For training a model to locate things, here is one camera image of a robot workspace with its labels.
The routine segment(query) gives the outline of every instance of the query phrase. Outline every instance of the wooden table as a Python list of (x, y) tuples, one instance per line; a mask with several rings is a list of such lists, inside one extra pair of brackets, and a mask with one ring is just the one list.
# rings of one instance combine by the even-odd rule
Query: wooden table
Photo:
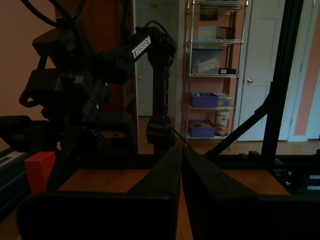
[[(62, 186), (62, 190), (123, 193), (143, 179), (148, 172), (147, 169), (80, 169)], [(288, 194), (266, 170), (225, 170), (225, 172), (259, 194)], [(17, 240), (18, 237), (16, 211), (14, 211), (0, 224), (0, 240)], [(182, 185), (176, 239), (193, 239)]]

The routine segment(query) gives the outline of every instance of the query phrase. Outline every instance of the white door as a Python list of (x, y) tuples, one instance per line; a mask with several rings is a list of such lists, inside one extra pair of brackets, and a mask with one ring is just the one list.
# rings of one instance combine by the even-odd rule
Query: white door
[[(143, 27), (150, 20), (158, 21), (177, 42), (177, 18), (178, 4), (140, 4), (135, 1), (135, 24)], [(175, 86), (178, 75), (177, 61), (175, 60), (170, 68), (168, 106), (169, 116), (175, 113)], [(153, 110), (153, 68), (148, 61), (148, 55), (143, 55), (136, 63), (137, 78), (137, 108), (139, 116), (152, 116)]]
[[(254, 114), (269, 93), (270, 83), (274, 77), (284, 7), (285, 0), (252, 1), (240, 125)], [(252, 126), (238, 140), (263, 140), (266, 120), (267, 116)]]
[(320, 68), (313, 94), (306, 135), (308, 139), (319, 139), (320, 137)]

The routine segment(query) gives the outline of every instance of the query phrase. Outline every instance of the metal shelf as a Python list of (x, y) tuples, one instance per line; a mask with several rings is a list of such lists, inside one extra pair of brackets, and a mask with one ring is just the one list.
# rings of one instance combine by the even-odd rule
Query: metal shelf
[[(223, 140), (226, 136), (213, 136), (213, 137), (190, 137), (189, 136), (189, 115), (191, 112), (190, 110), (232, 110), (236, 109), (236, 103), (234, 106), (223, 106), (223, 107), (192, 107), (190, 106), (190, 92), (191, 92), (191, 82), (193, 78), (196, 77), (205, 77), (205, 78), (220, 78), (220, 79), (210, 79), (210, 81), (222, 81), (223, 80), (223, 91), (225, 92), (225, 88), (228, 87), (228, 84), (225, 84), (234, 78), (236, 81), (236, 88), (235, 88), (235, 96), (234, 98), (237, 99), (237, 91), (238, 91), (238, 84), (239, 84), (239, 75), (238, 74), (200, 74), (200, 73), (192, 73), (192, 57), (193, 51), (192, 49), (195, 48), (203, 48), (203, 49), (214, 49), (219, 48), (219, 46), (224, 46), (226, 49), (226, 58), (225, 58), (225, 68), (229, 69), (231, 67), (231, 63), (233, 62), (233, 49), (235, 44), (240, 44), (240, 54), (243, 50), (243, 39), (244, 39), (244, 25), (242, 25), (242, 37), (238, 37), (240, 39), (194, 39), (194, 27), (196, 21), (195, 14), (207, 14), (207, 15), (229, 15), (229, 28), (236, 28), (235, 26), (235, 17), (238, 11), (244, 10), (244, 23), (246, 22), (247, 11), (246, 8), (250, 2), (247, 0), (188, 0), (187, 4), (187, 14), (186, 14), (186, 34), (185, 34), (185, 65), (184, 65), (184, 105), (183, 105), (183, 136), (186, 139), (216, 139), (216, 140)], [(237, 73), (240, 72), (242, 66), (238, 65)], [(232, 119), (230, 119), (229, 124), (231, 124), (231, 132), (233, 131), (235, 117), (233, 115)]]
[(242, 44), (241, 39), (195, 39), (193, 40), (195, 45), (206, 44)]
[(189, 106), (189, 109), (232, 110), (232, 109), (235, 109), (235, 107), (234, 106), (218, 106), (218, 107), (192, 107), (192, 106)]
[(238, 74), (199, 74), (190, 73), (190, 77), (207, 77), (207, 78), (238, 78)]
[(196, 136), (188, 136), (188, 139), (225, 139), (228, 136), (212, 136), (212, 137), (196, 137)]
[(232, 15), (247, 6), (247, 1), (203, 1), (196, 0), (197, 7), (195, 14), (223, 14)]
[(216, 6), (239, 6), (239, 7), (245, 7), (248, 4), (248, 1), (203, 1), (203, 0), (195, 0), (195, 4), (201, 4), (201, 5), (216, 5)]

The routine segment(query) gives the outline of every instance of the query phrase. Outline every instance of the black robotic arm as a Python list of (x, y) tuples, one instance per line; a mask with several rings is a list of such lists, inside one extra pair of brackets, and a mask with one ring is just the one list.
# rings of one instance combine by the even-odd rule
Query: black robotic arm
[[(125, 45), (95, 54), (82, 25), (74, 21), (76, 17), (61, 9), (59, 1), (50, 2), (63, 17), (56, 28), (33, 40), (40, 61), (19, 99), (27, 108), (41, 105), (41, 113), (48, 121), (3, 116), (0, 137), (18, 152), (55, 151), (47, 189), (56, 190), (78, 169), (79, 162), (91, 159), (99, 148), (99, 131), (109, 117), (101, 113), (102, 105), (109, 100), (108, 84), (127, 82), (134, 73), (134, 63), (147, 53), (153, 67), (153, 111), (146, 134), (148, 142), (154, 144), (158, 161), (176, 144), (168, 117), (168, 78), (177, 49), (175, 41), (167, 31), (149, 27), (157, 23), (151, 21), (137, 27)], [(48, 57), (56, 68), (45, 69)]]

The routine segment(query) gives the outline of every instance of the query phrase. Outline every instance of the wooden floor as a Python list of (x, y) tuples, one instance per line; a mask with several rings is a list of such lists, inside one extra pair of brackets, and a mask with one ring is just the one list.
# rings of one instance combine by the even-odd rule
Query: wooden floor
[[(153, 154), (153, 145), (148, 144), (146, 137), (147, 123), (149, 117), (139, 117), (139, 153)], [(221, 140), (218, 139), (190, 139), (188, 143), (199, 154), (205, 154), (213, 149)], [(221, 154), (238, 155), (248, 154), (249, 151), (257, 151), (261, 153), (262, 141), (237, 141), (231, 145), (231, 150), (226, 149)], [(177, 138), (178, 146), (185, 146), (184, 142)], [(312, 140), (307, 142), (287, 142), (279, 141), (276, 154), (277, 155), (311, 155), (316, 154), (316, 150), (320, 149), (320, 141)]]
[[(152, 154), (153, 146), (148, 144), (146, 128), (149, 118), (139, 118), (139, 153)], [(200, 154), (212, 149), (216, 140), (193, 140), (189, 142)], [(177, 145), (184, 146), (178, 140)], [(223, 154), (239, 154), (248, 151), (261, 151), (261, 142), (236, 142)], [(311, 142), (280, 142), (277, 153), (281, 155), (308, 155), (314, 154), (320, 148), (319, 141)], [(126, 192), (139, 182), (149, 171), (146, 169), (80, 169), (63, 186), (64, 191), (89, 192)], [(286, 190), (266, 170), (225, 170), (225, 172), (259, 194), (285, 195)], [(0, 224), (0, 240), (17, 240), (19, 231), (16, 224), (15, 212)], [(177, 240), (192, 240), (191, 227), (183, 188), (181, 185)]]

